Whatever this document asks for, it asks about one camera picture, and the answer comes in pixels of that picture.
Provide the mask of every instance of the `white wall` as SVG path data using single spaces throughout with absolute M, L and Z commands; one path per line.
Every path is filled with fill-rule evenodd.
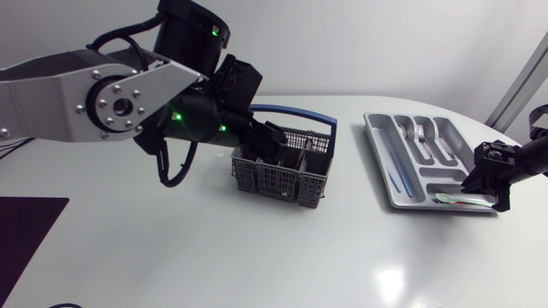
M 548 29 L 546 0 L 197 0 L 230 26 L 259 94 L 374 94 L 484 121 Z M 83 48 L 155 0 L 3 0 L 0 67 Z M 155 32 L 137 39 L 152 48 Z

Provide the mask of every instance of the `metal frame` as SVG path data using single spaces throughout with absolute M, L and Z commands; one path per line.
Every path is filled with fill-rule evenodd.
M 485 124 L 504 133 L 548 77 L 548 32 Z

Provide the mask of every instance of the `cutlery tray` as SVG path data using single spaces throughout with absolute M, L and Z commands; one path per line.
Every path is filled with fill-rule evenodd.
M 393 207 L 496 212 L 475 204 L 441 203 L 434 196 L 435 193 L 447 193 L 455 197 L 476 198 L 492 203 L 496 201 L 489 195 L 461 192 L 462 181 L 474 168 L 474 150 L 450 119 L 378 113 L 365 113 L 364 119 L 366 134 Z M 417 125 L 424 128 L 424 142 L 431 149 L 432 157 L 419 141 Z M 404 137 L 401 129 L 405 130 L 407 137 Z

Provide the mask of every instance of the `black cable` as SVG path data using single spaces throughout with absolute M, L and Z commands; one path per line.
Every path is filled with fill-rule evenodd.
M 13 147 L 11 147 L 11 148 L 3 149 L 3 151 L 6 151 L 6 150 L 8 150 L 8 151 L 5 152 L 4 154 L 2 154 L 2 156 L 0 156 L 0 159 L 2 159 L 2 158 L 4 158 L 4 157 L 8 156 L 9 154 L 13 153 L 15 150 L 21 148 L 22 146 L 28 144 L 29 142 L 31 142 L 31 141 L 33 141 L 33 140 L 34 140 L 34 138 L 27 138 L 27 139 L 23 140 L 23 141 L 22 141 L 20 144 L 18 144 L 18 145 L 15 145 L 15 146 L 13 146 Z
M 162 182 L 162 184 L 164 184 L 166 187 L 176 187 L 177 185 L 179 185 L 182 180 L 184 180 L 185 176 L 187 176 L 190 165 L 194 160 L 194 154 L 196 154 L 197 148 L 198 142 L 191 141 L 185 163 L 181 165 L 181 170 L 179 171 L 179 173 L 170 180 L 168 176 L 168 173 L 170 171 L 170 156 L 168 154 L 168 144 L 164 140 L 161 150 L 156 154 L 156 162 L 158 164 L 158 175 L 160 176 L 160 182 Z
M 148 63 L 146 62 L 145 52 L 140 48 L 139 44 L 135 42 L 134 39 L 130 38 L 129 36 L 120 37 L 119 39 L 123 39 L 126 42 L 128 42 L 131 47 L 134 48 L 135 52 L 137 53 L 137 56 L 139 57 L 140 61 L 140 67 L 145 72 L 148 70 Z
M 53 305 L 50 308 L 82 308 L 82 307 L 80 305 L 77 305 L 77 304 L 65 303 L 65 304 Z
M 119 39 L 121 37 L 127 37 L 136 33 L 142 33 L 148 31 L 155 26 L 161 24 L 165 20 L 164 13 L 158 13 L 148 21 L 141 22 L 132 26 L 122 27 L 120 29 L 112 30 L 108 33 L 96 38 L 93 43 L 88 44 L 86 47 L 90 50 L 99 50 L 104 44 L 110 42 L 113 39 Z

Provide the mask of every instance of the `gray plastic basket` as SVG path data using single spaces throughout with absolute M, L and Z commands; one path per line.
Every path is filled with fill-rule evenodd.
M 331 135 L 282 127 L 288 139 L 288 148 L 278 165 L 263 162 L 245 145 L 232 151 L 232 175 L 239 190 L 316 208 L 324 197 L 335 149 L 337 120 L 307 110 L 281 106 L 252 105 L 250 109 L 303 116 L 331 125 Z

